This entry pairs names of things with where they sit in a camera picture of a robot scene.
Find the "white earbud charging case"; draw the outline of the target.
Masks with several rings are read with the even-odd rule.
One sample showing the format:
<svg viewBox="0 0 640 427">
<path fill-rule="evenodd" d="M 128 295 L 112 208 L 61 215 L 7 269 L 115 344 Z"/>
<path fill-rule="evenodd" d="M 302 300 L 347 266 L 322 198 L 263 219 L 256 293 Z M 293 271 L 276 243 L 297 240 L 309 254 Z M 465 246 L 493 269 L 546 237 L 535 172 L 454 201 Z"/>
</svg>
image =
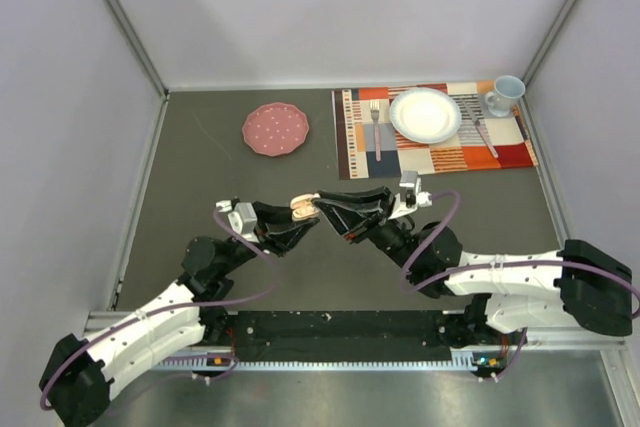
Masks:
<svg viewBox="0 0 640 427">
<path fill-rule="evenodd" d="M 317 217 L 320 211 L 313 204 L 313 201 L 317 198 L 317 194 L 303 194 L 294 197 L 290 202 L 292 219 L 294 221 L 302 221 Z"/>
</svg>

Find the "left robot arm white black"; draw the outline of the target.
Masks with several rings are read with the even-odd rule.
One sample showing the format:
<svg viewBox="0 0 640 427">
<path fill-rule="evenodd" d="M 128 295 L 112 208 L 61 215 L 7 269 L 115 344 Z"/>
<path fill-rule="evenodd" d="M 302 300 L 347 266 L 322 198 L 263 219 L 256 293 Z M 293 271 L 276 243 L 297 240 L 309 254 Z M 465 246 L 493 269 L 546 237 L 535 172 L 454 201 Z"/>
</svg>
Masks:
<svg viewBox="0 0 640 427">
<path fill-rule="evenodd" d="M 229 274 L 260 257 L 283 256 L 315 226 L 319 211 L 308 196 L 287 207 L 220 201 L 214 219 L 225 240 L 193 238 L 182 274 L 163 292 L 117 323 L 79 339 L 59 340 L 39 382 L 40 407 L 66 426 L 88 426 L 133 381 L 178 351 L 216 343 L 226 334 Z"/>
</svg>

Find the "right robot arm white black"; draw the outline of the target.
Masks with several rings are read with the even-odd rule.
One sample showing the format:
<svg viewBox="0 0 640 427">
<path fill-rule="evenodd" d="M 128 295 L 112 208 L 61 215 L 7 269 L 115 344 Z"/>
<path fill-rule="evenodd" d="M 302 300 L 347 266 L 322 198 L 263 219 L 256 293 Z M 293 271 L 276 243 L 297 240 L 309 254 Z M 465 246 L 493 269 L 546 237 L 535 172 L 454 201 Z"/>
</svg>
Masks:
<svg viewBox="0 0 640 427">
<path fill-rule="evenodd" d="M 478 342 L 541 327 L 581 327 L 612 337 L 632 333 L 639 290 L 631 270 L 586 241 L 567 239 L 561 249 L 538 254 L 468 252 L 448 226 L 455 207 L 420 231 L 401 227 L 401 219 L 443 196 L 380 188 L 319 192 L 312 204 L 345 240 L 368 240 L 400 266 L 402 290 L 471 297 L 464 325 Z"/>
</svg>

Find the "patchwork colourful placemat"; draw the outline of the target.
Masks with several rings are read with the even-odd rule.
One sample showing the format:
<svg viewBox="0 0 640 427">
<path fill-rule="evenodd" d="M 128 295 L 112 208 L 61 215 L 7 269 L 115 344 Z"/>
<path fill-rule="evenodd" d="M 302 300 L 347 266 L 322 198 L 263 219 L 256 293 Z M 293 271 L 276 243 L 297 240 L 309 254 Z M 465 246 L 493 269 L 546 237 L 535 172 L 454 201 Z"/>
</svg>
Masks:
<svg viewBox="0 0 640 427">
<path fill-rule="evenodd" d="M 334 131 L 339 178 L 342 180 L 398 177 L 404 170 L 421 175 L 451 172 L 529 168 L 538 160 L 528 129 L 518 107 L 499 118 L 491 115 L 484 96 L 493 88 L 491 80 L 430 83 L 456 101 L 461 126 L 449 140 L 429 145 L 410 141 L 390 122 L 389 107 L 407 86 L 344 88 L 332 92 Z M 473 109 L 498 151 L 495 159 L 476 131 L 461 100 Z M 380 105 L 380 162 L 375 159 L 370 101 Z"/>
</svg>

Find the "pink polka dot plate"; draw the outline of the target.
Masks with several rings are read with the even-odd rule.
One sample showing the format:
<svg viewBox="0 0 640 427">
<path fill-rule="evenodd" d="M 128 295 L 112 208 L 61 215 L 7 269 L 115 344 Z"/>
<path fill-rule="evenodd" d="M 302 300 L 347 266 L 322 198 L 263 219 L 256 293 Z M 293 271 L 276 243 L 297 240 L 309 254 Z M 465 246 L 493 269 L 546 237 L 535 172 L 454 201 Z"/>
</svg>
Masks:
<svg viewBox="0 0 640 427">
<path fill-rule="evenodd" d="M 251 112 L 242 127 L 243 140 L 256 154 L 279 157 L 304 144 L 310 131 L 306 114 L 295 105 L 275 102 Z"/>
</svg>

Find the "white paper plate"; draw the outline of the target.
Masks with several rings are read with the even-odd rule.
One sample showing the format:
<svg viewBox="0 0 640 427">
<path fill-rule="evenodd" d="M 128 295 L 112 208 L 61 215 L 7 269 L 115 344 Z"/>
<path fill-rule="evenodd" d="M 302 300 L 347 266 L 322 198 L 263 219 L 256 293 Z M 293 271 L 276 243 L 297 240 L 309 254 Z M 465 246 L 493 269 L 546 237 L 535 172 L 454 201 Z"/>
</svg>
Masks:
<svg viewBox="0 0 640 427">
<path fill-rule="evenodd" d="M 390 104 L 389 118 L 399 134 L 420 144 L 447 141 L 461 125 L 458 104 L 447 94 L 431 88 L 412 88 L 400 93 Z"/>
</svg>

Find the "light blue mug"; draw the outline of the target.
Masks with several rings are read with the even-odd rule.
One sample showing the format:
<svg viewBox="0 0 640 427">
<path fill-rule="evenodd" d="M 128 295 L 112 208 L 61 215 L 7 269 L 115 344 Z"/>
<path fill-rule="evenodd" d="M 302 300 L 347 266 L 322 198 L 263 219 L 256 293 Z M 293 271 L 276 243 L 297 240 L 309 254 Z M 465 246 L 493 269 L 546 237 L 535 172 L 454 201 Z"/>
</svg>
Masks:
<svg viewBox="0 0 640 427">
<path fill-rule="evenodd" d="M 524 96 L 526 86 L 515 76 L 503 75 L 495 79 L 493 88 L 485 94 L 488 111 L 496 117 L 506 117 Z"/>
</svg>

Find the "pink handled fork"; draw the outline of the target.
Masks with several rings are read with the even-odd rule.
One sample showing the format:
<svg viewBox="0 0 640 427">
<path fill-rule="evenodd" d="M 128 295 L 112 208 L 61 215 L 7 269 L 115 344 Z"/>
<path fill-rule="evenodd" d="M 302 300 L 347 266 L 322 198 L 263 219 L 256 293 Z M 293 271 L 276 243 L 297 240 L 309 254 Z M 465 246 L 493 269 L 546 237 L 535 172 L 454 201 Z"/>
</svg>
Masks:
<svg viewBox="0 0 640 427">
<path fill-rule="evenodd" d="M 378 100 L 370 101 L 370 117 L 373 124 L 375 159 L 377 162 L 380 162 L 382 159 L 382 156 L 381 156 L 381 139 L 380 139 L 380 128 L 379 128 L 380 105 Z"/>
</svg>

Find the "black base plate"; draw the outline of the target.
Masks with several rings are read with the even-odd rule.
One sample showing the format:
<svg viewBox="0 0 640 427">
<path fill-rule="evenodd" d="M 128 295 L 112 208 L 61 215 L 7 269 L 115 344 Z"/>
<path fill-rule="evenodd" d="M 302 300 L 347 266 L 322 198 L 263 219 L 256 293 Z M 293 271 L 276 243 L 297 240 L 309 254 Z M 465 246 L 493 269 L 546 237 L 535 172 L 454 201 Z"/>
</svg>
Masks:
<svg viewBox="0 0 640 427">
<path fill-rule="evenodd" d="M 413 311 L 241 311 L 218 317 L 201 346 L 240 360 L 444 360 L 467 346 L 501 348 L 504 336 L 463 314 Z"/>
</svg>

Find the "pink handled knife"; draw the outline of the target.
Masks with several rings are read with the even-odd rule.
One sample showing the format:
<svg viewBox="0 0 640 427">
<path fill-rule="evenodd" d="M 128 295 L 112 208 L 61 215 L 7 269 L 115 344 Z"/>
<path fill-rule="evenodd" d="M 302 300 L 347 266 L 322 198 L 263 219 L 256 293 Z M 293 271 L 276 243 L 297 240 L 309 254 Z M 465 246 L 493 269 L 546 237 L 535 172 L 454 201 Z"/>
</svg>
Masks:
<svg viewBox="0 0 640 427">
<path fill-rule="evenodd" d="M 478 132 L 479 136 L 482 138 L 484 144 L 489 149 L 491 155 L 495 159 L 498 159 L 499 158 L 498 151 L 496 150 L 496 148 L 494 147 L 493 143 L 491 142 L 489 135 L 483 129 L 482 123 L 480 122 L 480 120 L 475 115 L 473 109 L 467 104 L 467 102 L 464 99 L 461 100 L 461 103 L 462 103 L 464 109 L 466 110 L 466 112 L 468 113 L 469 118 L 470 118 L 471 122 L 473 123 L 473 125 L 474 125 L 476 131 Z"/>
</svg>

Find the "aluminium frame rail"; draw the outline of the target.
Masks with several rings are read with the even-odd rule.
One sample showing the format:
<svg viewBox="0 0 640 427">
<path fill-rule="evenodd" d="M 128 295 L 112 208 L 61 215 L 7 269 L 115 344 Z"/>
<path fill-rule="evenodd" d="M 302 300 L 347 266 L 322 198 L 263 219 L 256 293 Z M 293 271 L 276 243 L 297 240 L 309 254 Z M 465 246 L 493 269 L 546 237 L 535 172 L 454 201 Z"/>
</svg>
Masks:
<svg viewBox="0 0 640 427">
<path fill-rule="evenodd" d="M 123 322 L 130 312 L 120 311 L 94 311 L 90 312 L 86 321 L 82 344 L 87 344 L 98 336 L 103 330 L 110 330 L 112 327 Z"/>
</svg>

